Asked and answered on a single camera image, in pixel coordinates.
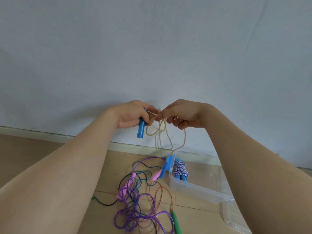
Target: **clear plastic container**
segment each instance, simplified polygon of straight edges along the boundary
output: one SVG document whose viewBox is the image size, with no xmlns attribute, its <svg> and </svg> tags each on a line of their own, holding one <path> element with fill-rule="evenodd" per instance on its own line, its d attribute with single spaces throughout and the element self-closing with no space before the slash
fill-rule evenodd
<svg viewBox="0 0 312 234">
<path fill-rule="evenodd" d="M 178 180 L 173 176 L 174 160 L 181 159 L 189 173 L 188 181 Z M 215 204 L 222 202 L 223 219 L 228 227 L 244 233 L 251 234 L 239 208 L 234 200 L 228 181 L 221 166 L 210 164 L 211 156 L 201 155 L 190 158 L 184 153 L 173 155 L 169 168 L 169 186 L 178 192 L 197 199 Z"/>
</svg>

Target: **green jump rope handle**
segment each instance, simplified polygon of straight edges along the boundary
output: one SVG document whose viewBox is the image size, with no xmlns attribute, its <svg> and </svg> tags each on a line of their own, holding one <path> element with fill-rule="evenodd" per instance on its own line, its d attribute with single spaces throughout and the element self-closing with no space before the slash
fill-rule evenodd
<svg viewBox="0 0 312 234">
<path fill-rule="evenodd" d="M 174 229 L 176 234 L 182 234 L 179 222 L 177 221 L 177 216 L 175 215 L 174 211 L 171 211 L 172 219 L 174 220 Z"/>
</svg>

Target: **tiled floor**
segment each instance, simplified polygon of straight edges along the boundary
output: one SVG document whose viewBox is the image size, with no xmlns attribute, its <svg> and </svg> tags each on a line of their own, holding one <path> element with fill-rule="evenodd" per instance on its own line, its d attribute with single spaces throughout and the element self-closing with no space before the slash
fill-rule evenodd
<svg viewBox="0 0 312 234">
<path fill-rule="evenodd" d="M 60 146 L 62 146 L 60 143 L 0 135 L 0 187 Z M 108 151 L 95 196 L 104 203 L 113 202 L 116 198 L 120 180 L 132 170 L 133 162 L 145 157 L 138 154 Z M 168 177 L 161 181 L 161 184 L 169 189 L 167 183 Z M 146 188 L 146 186 L 142 186 L 140 190 L 144 192 Z M 178 192 L 172 191 L 171 193 L 174 211 L 179 219 L 183 234 L 238 233 L 226 226 L 219 214 L 218 205 L 200 201 Z M 159 211 L 169 211 L 169 204 L 170 196 L 164 192 Z M 140 205 L 143 210 L 148 211 L 151 209 L 150 201 L 147 199 L 141 200 Z M 117 229 L 113 224 L 117 210 L 116 204 L 104 207 L 92 200 L 78 233 L 124 233 L 123 230 Z M 166 215 L 160 215 L 159 219 L 167 233 L 170 233 L 171 223 L 169 218 Z M 144 233 L 152 233 L 152 226 L 142 229 L 141 234 Z"/>
</svg>

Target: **forearm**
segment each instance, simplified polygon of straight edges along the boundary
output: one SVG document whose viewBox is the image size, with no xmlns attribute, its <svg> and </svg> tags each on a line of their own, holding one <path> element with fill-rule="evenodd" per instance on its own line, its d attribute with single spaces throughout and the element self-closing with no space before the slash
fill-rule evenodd
<svg viewBox="0 0 312 234">
<path fill-rule="evenodd" d="M 201 122 L 252 233 L 309 233 L 311 178 L 249 137 L 215 107 L 207 107 Z"/>
<path fill-rule="evenodd" d="M 71 141 L 0 189 L 1 233 L 76 233 L 116 119 L 104 112 Z"/>
</svg>

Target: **right hand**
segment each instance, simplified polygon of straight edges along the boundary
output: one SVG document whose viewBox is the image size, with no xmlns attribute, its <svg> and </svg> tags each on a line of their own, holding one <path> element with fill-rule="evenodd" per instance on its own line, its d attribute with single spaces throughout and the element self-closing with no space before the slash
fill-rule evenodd
<svg viewBox="0 0 312 234">
<path fill-rule="evenodd" d="M 181 130 L 187 127 L 202 128 L 200 118 L 208 106 L 209 104 L 179 99 L 162 110 L 156 121 L 167 119 L 169 124 L 173 123 Z"/>
</svg>

